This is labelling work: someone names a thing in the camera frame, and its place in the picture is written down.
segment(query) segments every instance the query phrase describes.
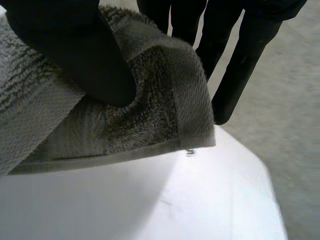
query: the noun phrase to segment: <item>floor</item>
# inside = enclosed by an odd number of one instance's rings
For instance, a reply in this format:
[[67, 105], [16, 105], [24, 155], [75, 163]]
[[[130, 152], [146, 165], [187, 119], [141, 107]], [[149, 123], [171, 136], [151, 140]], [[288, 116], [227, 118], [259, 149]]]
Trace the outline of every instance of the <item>floor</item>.
[[[135, 0], [101, 2], [137, 9]], [[232, 55], [240, 23], [241, 19], [209, 81], [211, 95]], [[261, 56], [231, 120], [223, 126], [268, 167], [290, 240], [320, 236], [315, 144], [319, 23], [320, 3], [309, 0], [296, 18], [282, 24]], [[202, 26], [203, 22], [195, 45], [199, 44]]]

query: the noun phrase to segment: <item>white surface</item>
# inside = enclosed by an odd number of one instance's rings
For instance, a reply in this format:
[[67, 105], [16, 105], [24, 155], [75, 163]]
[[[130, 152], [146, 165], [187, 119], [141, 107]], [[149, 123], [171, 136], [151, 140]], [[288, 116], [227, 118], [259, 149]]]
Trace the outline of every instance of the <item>white surface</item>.
[[217, 147], [0, 180], [1, 240], [283, 240], [261, 161]]

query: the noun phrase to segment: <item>towel fold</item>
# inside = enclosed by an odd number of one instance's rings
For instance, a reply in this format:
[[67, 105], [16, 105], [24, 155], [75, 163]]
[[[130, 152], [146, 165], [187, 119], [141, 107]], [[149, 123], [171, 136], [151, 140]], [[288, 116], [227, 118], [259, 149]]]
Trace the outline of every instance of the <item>towel fold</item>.
[[93, 167], [215, 145], [207, 81], [192, 47], [162, 34], [139, 13], [100, 10], [136, 81], [136, 99], [125, 108], [85, 96], [0, 20], [0, 175]]

